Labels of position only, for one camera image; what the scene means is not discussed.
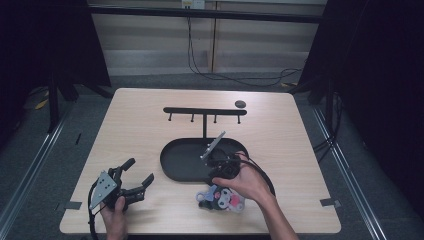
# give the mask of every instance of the light wood tabletop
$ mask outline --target light wood tabletop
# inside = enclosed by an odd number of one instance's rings
[[[272,180],[278,202],[297,233],[337,233],[341,229],[321,170],[293,96],[204,90],[119,89],[109,106],[86,165],[70,201],[82,202],[80,210],[66,210],[63,233],[89,233],[87,197],[102,170],[116,168],[129,158],[136,163],[122,174],[122,188],[139,187],[150,174],[154,182],[145,200],[131,204],[126,216],[130,234],[261,234],[268,233],[255,202],[246,200],[242,213],[200,209],[196,193],[205,183],[181,183],[162,171],[160,154],[170,141],[201,138],[202,116],[175,114],[172,121],[164,107],[237,109],[246,103],[241,124],[235,116],[208,117],[208,137],[226,131],[225,138],[242,143],[250,157]],[[104,233],[100,215],[96,231]]]

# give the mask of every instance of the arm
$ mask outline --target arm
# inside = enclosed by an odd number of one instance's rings
[[[115,209],[112,210],[105,206],[102,202],[100,207],[102,210],[103,221],[106,226],[107,240],[125,240],[127,239],[127,219],[125,218],[123,209],[125,206],[125,198],[119,197],[115,203]]]
[[[247,158],[242,152],[239,157]],[[234,189],[236,192],[254,200],[264,215],[269,234],[273,240],[298,239],[290,223],[287,221],[278,205],[277,199],[269,191],[269,187],[262,176],[247,164],[241,164],[240,173],[234,179],[214,178],[212,182]]]

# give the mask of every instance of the metal strip on floor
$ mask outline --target metal strip on floor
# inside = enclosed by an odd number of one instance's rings
[[[72,104],[70,103],[64,110],[63,116],[58,122],[56,128],[52,133],[47,134],[43,144],[38,150],[37,155],[32,161],[30,167],[25,173],[22,181],[20,182],[18,188],[13,193],[11,199],[5,206],[3,212],[0,216],[0,240],[6,239],[9,230],[11,229],[13,222],[18,216],[19,211],[25,203],[25,200],[31,190],[31,187],[34,185],[34,182],[45,162],[47,156],[52,150],[54,144],[56,143],[57,138],[59,137],[60,132],[62,131],[64,122],[71,112]]]
[[[325,124],[325,117],[320,109],[315,108],[314,113],[324,137],[327,139],[330,135]],[[375,240],[387,239],[337,142],[333,143],[331,151],[372,238]]]

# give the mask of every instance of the plush keychain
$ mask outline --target plush keychain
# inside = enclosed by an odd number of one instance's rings
[[[239,213],[244,209],[245,198],[230,188],[212,185],[209,191],[198,192],[196,200],[201,208]]]

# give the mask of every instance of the human hand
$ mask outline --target human hand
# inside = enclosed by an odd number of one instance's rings
[[[107,240],[127,239],[127,219],[123,209],[125,206],[125,197],[121,196],[116,200],[115,209],[110,209],[103,202],[100,203],[100,214],[106,226]]]
[[[237,152],[241,160],[248,161],[244,152]],[[234,189],[245,198],[258,202],[264,195],[271,194],[262,176],[246,163],[240,164],[240,172],[233,179],[213,178],[212,182],[222,187]]]

